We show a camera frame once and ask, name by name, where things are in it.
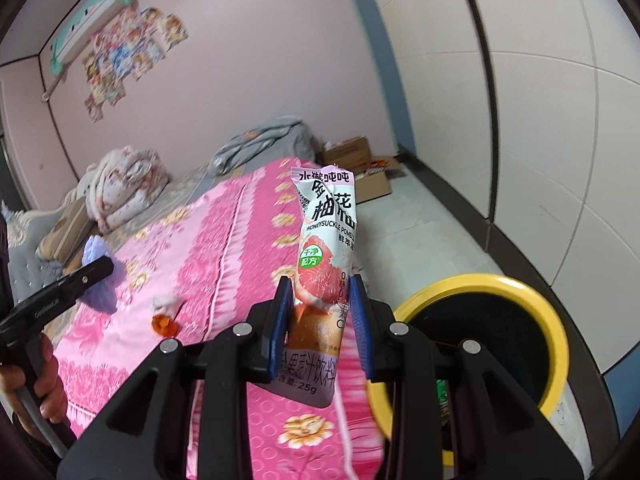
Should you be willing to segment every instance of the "metal screw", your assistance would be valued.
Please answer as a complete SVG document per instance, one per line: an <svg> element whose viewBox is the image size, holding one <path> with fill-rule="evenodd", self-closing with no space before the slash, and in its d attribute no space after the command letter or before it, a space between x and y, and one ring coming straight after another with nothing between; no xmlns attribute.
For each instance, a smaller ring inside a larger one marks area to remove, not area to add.
<svg viewBox="0 0 640 480"><path fill-rule="evenodd" d="M160 351L163 354L170 354L178 349L178 341L174 338L163 339L160 343Z"/></svg>
<svg viewBox="0 0 640 480"><path fill-rule="evenodd" d="M462 349L468 354L477 354L480 352L481 348L480 343L473 339L467 339L462 343Z"/></svg>
<svg viewBox="0 0 640 480"><path fill-rule="evenodd" d="M238 337L242 335L249 335L253 329L254 327L248 323L237 323L234 325L234 334Z"/></svg>
<svg viewBox="0 0 640 480"><path fill-rule="evenodd" d="M409 333L409 327L401 321L390 324L389 330L391 330L393 335L407 335Z"/></svg>

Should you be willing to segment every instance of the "tile floor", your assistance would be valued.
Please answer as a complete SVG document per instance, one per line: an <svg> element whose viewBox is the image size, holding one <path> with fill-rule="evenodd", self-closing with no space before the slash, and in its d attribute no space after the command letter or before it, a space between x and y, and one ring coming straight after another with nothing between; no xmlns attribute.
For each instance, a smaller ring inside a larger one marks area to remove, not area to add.
<svg viewBox="0 0 640 480"><path fill-rule="evenodd" d="M451 213L408 170L390 180L393 192L356 208L354 256L367 292L397 308L431 283L456 274L502 271ZM562 393L551 423L574 452L585 478L591 453L571 388Z"/></svg>

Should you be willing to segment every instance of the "trash can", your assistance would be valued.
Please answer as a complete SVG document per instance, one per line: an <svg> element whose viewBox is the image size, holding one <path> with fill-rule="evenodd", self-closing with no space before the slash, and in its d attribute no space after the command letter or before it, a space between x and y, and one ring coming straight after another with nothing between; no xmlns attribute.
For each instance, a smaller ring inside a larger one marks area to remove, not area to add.
<svg viewBox="0 0 640 480"><path fill-rule="evenodd" d="M566 334L556 311L530 286L496 274L462 274L420 290L395 315L437 342L481 342L543 415L548 418L555 410L569 370ZM389 391L384 383L367 382L371 410L387 439L392 425ZM443 434L443 464L453 466L446 428Z"/></svg>

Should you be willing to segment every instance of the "fruit drink stick pack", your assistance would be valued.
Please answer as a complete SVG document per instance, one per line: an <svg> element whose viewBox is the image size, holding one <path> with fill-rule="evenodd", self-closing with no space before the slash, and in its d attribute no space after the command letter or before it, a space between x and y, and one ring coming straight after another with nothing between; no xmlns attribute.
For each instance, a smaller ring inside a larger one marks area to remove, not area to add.
<svg viewBox="0 0 640 480"><path fill-rule="evenodd" d="M292 168L303 222L294 305L278 377L267 389L324 408L334 396L356 234L354 177L337 166Z"/></svg>

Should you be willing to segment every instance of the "pink bedspread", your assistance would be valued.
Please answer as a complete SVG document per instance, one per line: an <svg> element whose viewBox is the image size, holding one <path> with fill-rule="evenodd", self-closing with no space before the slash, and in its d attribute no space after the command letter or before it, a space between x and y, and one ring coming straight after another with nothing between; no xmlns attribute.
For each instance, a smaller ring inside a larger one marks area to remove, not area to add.
<svg viewBox="0 0 640 480"><path fill-rule="evenodd" d="M227 180L118 251L127 279L117 290L117 313L107 316L81 305L56 349L76 434L161 340L150 326L153 297L174 292L184 299L177 338L193 344L244 320L252 304L273 297L281 275L293 277L302 215L290 168L298 165L297 159L283 159ZM255 479L375 476L383 440L367 402L350 322L327 408L286 400L253 384L247 389ZM196 391L188 478L196 478L201 403L202 392Z"/></svg>

